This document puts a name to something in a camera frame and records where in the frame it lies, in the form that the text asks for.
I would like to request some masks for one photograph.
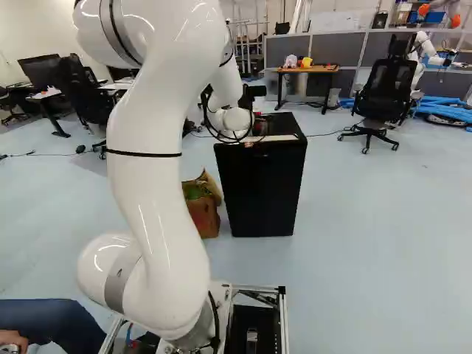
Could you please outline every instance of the person's hand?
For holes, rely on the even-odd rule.
[[[27,354],[28,339],[20,336],[17,330],[0,330],[0,345],[16,344],[21,348],[21,354]]]

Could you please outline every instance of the cardboard box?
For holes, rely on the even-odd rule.
[[[182,182],[190,216],[201,238],[214,238],[220,231],[220,215],[216,207],[222,197],[213,178],[204,170],[196,179]]]

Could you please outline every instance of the black band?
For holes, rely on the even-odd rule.
[[[232,51],[231,51],[231,55],[229,56],[229,59],[227,59],[225,62],[221,63],[221,64],[220,64],[220,67],[225,66],[227,63],[229,63],[229,61],[231,60],[231,58],[233,58],[233,55],[234,55],[234,54],[235,54],[235,51],[232,50]]]
[[[179,157],[182,153],[132,153],[130,151],[120,151],[113,149],[105,149],[107,153],[114,153],[115,155],[135,156],[135,157]]]
[[[125,44],[123,43],[123,40],[121,39],[121,37],[119,36],[119,32],[118,32],[118,29],[117,29],[117,24],[115,24],[115,17],[114,17],[114,14],[113,14],[113,0],[110,0],[110,20],[111,20],[111,26],[113,27],[113,32],[115,32],[115,36],[117,37],[118,41],[119,41],[119,44],[121,45],[121,47],[123,48],[123,50],[125,51],[126,55],[128,57],[130,57],[130,59],[132,61],[134,61],[136,64],[142,66],[142,63],[139,62],[139,60],[137,60],[131,53],[130,51],[126,48]]]

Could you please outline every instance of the computer monitor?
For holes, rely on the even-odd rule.
[[[20,64],[32,85],[38,90],[43,90],[52,85],[52,72],[58,65],[59,60],[59,54],[50,54],[19,59],[18,64]]]

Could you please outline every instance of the chair base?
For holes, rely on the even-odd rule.
[[[21,120],[26,120],[28,118],[30,118],[30,116],[26,113],[12,113],[7,118],[2,119],[1,123],[2,123],[2,125],[4,125],[6,127],[6,126],[8,126],[8,123],[11,120],[17,119],[18,121],[21,121]]]
[[[100,160],[106,160],[106,140],[98,142],[97,144],[93,144],[91,146],[91,150],[94,153],[96,153],[97,151],[100,151],[98,158]]]
[[[342,133],[341,135],[338,136],[338,141],[342,141],[345,136],[360,136],[360,135],[365,135],[367,136],[366,139],[366,146],[361,150],[361,152],[365,155],[366,153],[369,152],[370,149],[370,138],[372,136],[375,136],[376,138],[379,138],[380,140],[384,142],[388,142],[389,144],[392,144],[392,150],[396,151],[398,150],[398,147],[400,146],[399,142],[396,142],[395,140],[391,140],[386,137],[386,128],[385,129],[380,129],[380,130],[375,130],[371,128],[364,128],[364,127],[359,127],[358,125],[353,125],[351,127],[351,133]]]

